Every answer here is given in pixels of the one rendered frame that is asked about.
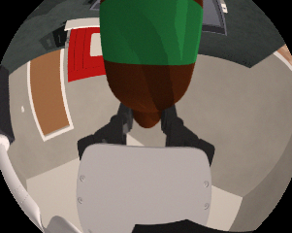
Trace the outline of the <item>red plastic crate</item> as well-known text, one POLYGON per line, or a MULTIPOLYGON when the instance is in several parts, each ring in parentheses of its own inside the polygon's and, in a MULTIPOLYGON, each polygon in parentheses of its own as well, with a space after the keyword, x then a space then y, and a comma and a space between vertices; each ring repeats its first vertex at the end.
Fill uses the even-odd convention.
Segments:
POLYGON ((71 30, 68 48, 68 82, 106 75, 99 27, 71 30))

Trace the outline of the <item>brown bottle with green label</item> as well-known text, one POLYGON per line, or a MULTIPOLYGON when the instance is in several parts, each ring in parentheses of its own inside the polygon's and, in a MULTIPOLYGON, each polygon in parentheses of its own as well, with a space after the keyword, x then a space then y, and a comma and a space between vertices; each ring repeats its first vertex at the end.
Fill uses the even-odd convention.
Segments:
POLYGON ((108 85, 142 128, 187 91, 200 45, 203 0, 100 0, 108 85))

